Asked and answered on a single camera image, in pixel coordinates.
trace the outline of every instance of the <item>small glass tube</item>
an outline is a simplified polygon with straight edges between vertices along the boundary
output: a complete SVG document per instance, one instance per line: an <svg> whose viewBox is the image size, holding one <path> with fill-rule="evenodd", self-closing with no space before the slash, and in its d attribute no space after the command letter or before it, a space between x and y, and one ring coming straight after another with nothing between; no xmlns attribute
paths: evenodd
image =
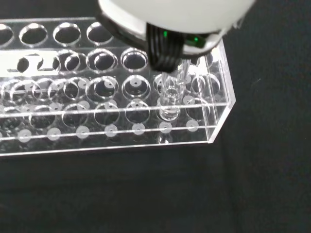
<svg viewBox="0 0 311 233"><path fill-rule="evenodd" d="M172 73L162 73L162 87L160 96L160 116L165 121L173 121L178 118L182 99L186 89L186 76L190 60L181 60L177 69Z"/></svg>

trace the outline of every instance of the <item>white robotic end effector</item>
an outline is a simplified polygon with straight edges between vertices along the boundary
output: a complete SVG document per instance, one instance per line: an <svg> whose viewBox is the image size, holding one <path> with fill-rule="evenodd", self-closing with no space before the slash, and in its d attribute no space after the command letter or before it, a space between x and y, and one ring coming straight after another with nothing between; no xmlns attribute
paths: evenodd
<svg viewBox="0 0 311 233"><path fill-rule="evenodd" d="M199 57L217 46L254 2L98 0L102 11L99 21L114 35L118 34L115 36L119 39L146 50L152 56L154 69L169 72L180 58ZM173 58L175 62L163 67L163 63Z"/></svg>

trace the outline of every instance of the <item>hole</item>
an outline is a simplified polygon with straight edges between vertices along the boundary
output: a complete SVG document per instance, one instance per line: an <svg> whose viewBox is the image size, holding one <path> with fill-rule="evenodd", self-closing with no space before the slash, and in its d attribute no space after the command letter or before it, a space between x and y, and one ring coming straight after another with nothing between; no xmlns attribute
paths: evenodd
<svg viewBox="0 0 311 233"><path fill-rule="evenodd" d="M52 84L52 79L43 78L36 82L32 87L32 94L36 99L45 101L49 99L49 86Z"/></svg>
<svg viewBox="0 0 311 233"><path fill-rule="evenodd" d="M162 74L159 74L154 79L154 89L161 93L162 88Z"/></svg>
<svg viewBox="0 0 311 233"><path fill-rule="evenodd" d="M72 50L62 50L55 58L53 68L60 71L74 71L86 68L85 55Z"/></svg>
<svg viewBox="0 0 311 233"><path fill-rule="evenodd" d="M67 98L75 100L80 96L79 84L85 83L83 78L74 77L66 81L64 84L64 94Z"/></svg>
<svg viewBox="0 0 311 233"><path fill-rule="evenodd" d="M78 104L71 104L65 108L65 111L86 110L85 107ZM83 125L87 121L87 114L65 113L62 116L63 123L69 127L77 127Z"/></svg>
<svg viewBox="0 0 311 233"><path fill-rule="evenodd" d="M205 78L203 78L202 76L195 77L192 80L191 87L195 93L202 92L205 89L205 86L206 86L206 81L205 81Z"/></svg>
<svg viewBox="0 0 311 233"><path fill-rule="evenodd" d="M86 65L86 56L83 53L75 53L66 58L64 63L68 71L84 70Z"/></svg>
<svg viewBox="0 0 311 233"><path fill-rule="evenodd" d="M54 58L52 67L54 70L58 70L60 68L60 62L57 57Z"/></svg>
<svg viewBox="0 0 311 233"><path fill-rule="evenodd" d="M17 85L16 87L13 87L12 92L11 100L14 102L21 101L27 96L25 85Z"/></svg>
<svg viewBox="0 0 311 233"><path fill-rule="evenodd" d="M11 94L12 87L15 86L19 82L20 80L15 80L15 79L4 82L0 88L1 98L3 100L10 100L11 98L10 94Z"/></svg>
<svg viewBox="0 0 311 233"><path fill-rule="evenodd" d="M69 99L75 99L79 95L79 88L73 83L69 83L64 89L64 93Z"/></svg>
<svg viewBox="0 0 311 233"><path fill-rule="evenodd" d="M98 22L89 26L86 35L97 46L107 44L112 40L112 35Z"/></svg>
<svg viewBox="0 0 311 233"><path fill-rule="evenodd" d="M62 23L55 28L53 37L57 43L63 46L69 46L80 39L81 32L79 27L74 23Z"/></svg>
<svg viewBox="0 0 311 233"><path fill-rule="evenodd" d="M6 114L15 114L20 113L17 109L9 109L5 111ZM4 117L0 118L0 128L5 131L11 131L13 129L16 129L22 121L24 120L23 117Z"/></svg>
<svg viewBox="0 0 311 233"><path fill-rule="evenodd" d="M130 48L121 55L121 64L130 72L142 71L147 63L146 53L137 49Z"/></svg>
<svg viewBox="0 0 311 233"><path fill-rule="evenodd" d="M131 75L123 82L122 92L129 99L144 99L150 94L150 84L140 75Z"/></svg>
<svg viewBox="0 0 311 233"><path fill-rule="evenodd" d="M116 56L108 50L96 49L86 57L87 66L97 73L112 71L118 64Z"/></svg>
<svg viewBox="0 0 311 233"><path fill-rule="evenodd" d="M107 89L105 82L99 82L95 85L95 93L101 97L109 97L114 94L114 89Z"/></svg>
<svg viewBox="0 0 311 233"><path fill-rule="evenodd" d="M78 67L80 63L80 59L77 56L70 56L67 58L67 60L65 61L65 67L67 70L72 71L74 69L76 69Z"/></svg>
<svg viewBox="0 0 311 233"><path fill-rule="evenodd" d="M148 105L140 100L134 100L132 101L131 103L129 103L126 108L127 109L131 109L132 106L142 106L142 107L148 107ZM150 116L150 110L147 109L147 110L131 110L131 111L125 111L125 116L126 118L132 122L132 123L135 123L135 124L138 124L138 123L143 123L145 121L148 120L149 116Z"/></svg>
<svg viewBox="0 0 311 233"><path fill-rule="evenodd" d="M102 53L99 54L95 60L95 67L98 70L107 70L113 67L114 65L114 59L113 57L109 56L108 54Z"/></svg>
<svg viewBox="0 0 311 233"><path fill-rule="evenodd" d="M10 27L0 24L0 47L7 46L13 40L13 35Z"/></svg>
<svg viewBox="0 0 311 233"><path fill-rule="evenodd" d="M211 85L212 95L217 95L220 91L220 82L216 76L209 74L209 83Z"/></svg>
<svg viewBox="0 0 311 233"><path fill-rule="evenodd" d="M20 73L24 73L29 67L29 61L26 58L21 58L17 64L17 70Z"/></svg>
<svg viewBox="0 0 311 233"><path fill-rule="evenodd" d="M111 76L103 76L93 79L86 87L87 97L95 102L109 100L114 97L118 90L118 82Z"/></svg>
<svg viewBox="0 0 311 233"><path fill-rule="evenodd" d="M49 106L39 106L35 109L34 112L49 112L50 108ZM49 116L29 116L29 122L30 124L36 128L36 129L45 129L53 124L55 121L56 116L55 115L49 115Z"/></svg>
<svg viewBox="0 0 311 233"><path fill-rule="evenodd" d="M204 114L206 113L206 117L209 115L210 110L208 106L203 106L204 102L200 100L195 100L194 104L198 104L195 108L187 108L187 115L190 116L192 119L195 120L203 120Z"/></svg>
<svg viewBox="0 0 311 233"><path fill-rule="evenodd" d="M33 47L42 44L48 38L48 32L44 26L32 23L20 31L19 38L23 44Z"/></svg>
<svg viewBox="0 0 311 233"><path fill-rule="evenodd" d="M96 107L96 109L105 109L105 103ZM109 108L117 109L116 105L110 105ZM94 118L100 125L111 125L118 121L120 117L119 112L108 112L108 113L95 113Z"/></svg>

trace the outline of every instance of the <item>black cable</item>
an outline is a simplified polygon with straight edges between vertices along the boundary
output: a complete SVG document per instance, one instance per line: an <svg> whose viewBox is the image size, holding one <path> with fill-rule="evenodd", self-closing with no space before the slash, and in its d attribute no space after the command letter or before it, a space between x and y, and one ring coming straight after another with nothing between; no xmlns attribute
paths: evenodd
<svg viewBox="0 0 311 233"><path fill-rule="evenodd" d="M183 55L185 38L183 33L147 24L147 54L151 68L157 71L173 72Z"/></svg>

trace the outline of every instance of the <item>black fabric background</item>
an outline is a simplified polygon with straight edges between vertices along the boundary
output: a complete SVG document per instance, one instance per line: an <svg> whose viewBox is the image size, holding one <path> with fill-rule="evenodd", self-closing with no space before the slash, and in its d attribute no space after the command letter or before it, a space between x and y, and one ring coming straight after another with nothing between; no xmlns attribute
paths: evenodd
<svg viewBox="0 0 311 233"><path fill-rule="evenodd" d="M0 17L96 11L11 0ZM237 103L212 145L1 159L0 232L311 232L310 12L260 0L225 37Z"/></svg>

